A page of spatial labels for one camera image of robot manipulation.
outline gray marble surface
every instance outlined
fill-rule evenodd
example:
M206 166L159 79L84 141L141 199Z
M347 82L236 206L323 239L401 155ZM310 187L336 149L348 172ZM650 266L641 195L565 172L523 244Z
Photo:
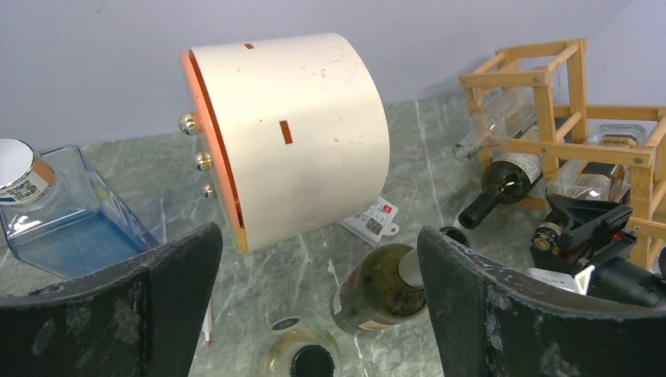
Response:
M382 244L414 245L423 225L453 224L480 192L478 163L460 163L451 154L453 143L467 132L467 107L461 97L447 97L390 105L386 115L391 157L382 197L399 207L393 221L400 232L385 236ZM224 229L225 251L213 291L212 344L205 346L202 338L191 376L247 376L268 324L287 316L333 334L345 377L443 375L427 314L357 337L337 329L329 314L331 296L372 249L340 225L242 255L233 249L218 202L199 194L210 177L192 167L199 150L195 138L171 134L82 149L159 240L175 239L208 221ZM523 270L531 263L529 236L541 218L536 211L498 207L467 234L479 253ZM24 295L57 281L18 262L0 245L0 295Z

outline qr code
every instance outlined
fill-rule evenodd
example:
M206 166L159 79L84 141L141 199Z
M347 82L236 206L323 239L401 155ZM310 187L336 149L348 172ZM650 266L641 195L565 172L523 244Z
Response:
M23 200L33 196L39 189L30 180L26 179L17 187L10 188L6 192L14 197L16 200Z

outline bottle of blue liquid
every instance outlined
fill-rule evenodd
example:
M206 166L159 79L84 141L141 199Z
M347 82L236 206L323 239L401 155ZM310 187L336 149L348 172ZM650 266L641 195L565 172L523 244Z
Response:
M0 222L15 257L66 279L159 245L72 146L40 156L0 139Z

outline wine rack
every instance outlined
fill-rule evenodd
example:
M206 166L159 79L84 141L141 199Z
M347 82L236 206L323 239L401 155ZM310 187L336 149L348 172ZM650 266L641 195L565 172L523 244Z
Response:
M459 77L465 90L470 114L481 109L482 98L498 87L531 86L536 106L540 139L511 139L505 145L483 148L478 153L481 167L491 163L493 149L540 155L543 178L548 182L560 167L560 159L621 164L630 171L630 205L633 209L629 227L638 237L630 260L645 269L652 267L666 239L666 105L635 106L588 104L585 87L585 51L587 40L569 39L498 49L495 56L471 73ZM553 57L543 67L520 69L525 58ZM551 75L566 64L569 103L554 104ZM567 119L555 129L554 119ZM654 121L657 125L645 143L630 148L586 145L588 119ZM570 134L570 142L565 135ZM545 209L545 200L528 197L520 205Z

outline silver knob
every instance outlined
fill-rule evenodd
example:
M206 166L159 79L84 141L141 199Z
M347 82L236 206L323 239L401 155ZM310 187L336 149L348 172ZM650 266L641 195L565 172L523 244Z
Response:
M213 166L213 160L207 152L199 152L194 155L194 166L197 170L205 171L210 170Z
M214 198L218 194L215 192L215 187L213 187L213 185L206 183L201 187L201 195L203 195L204 198L210 199Z
M201 132L199 125L199 114L196 112L186 112L178 119L178 128L186 135L196 135Z

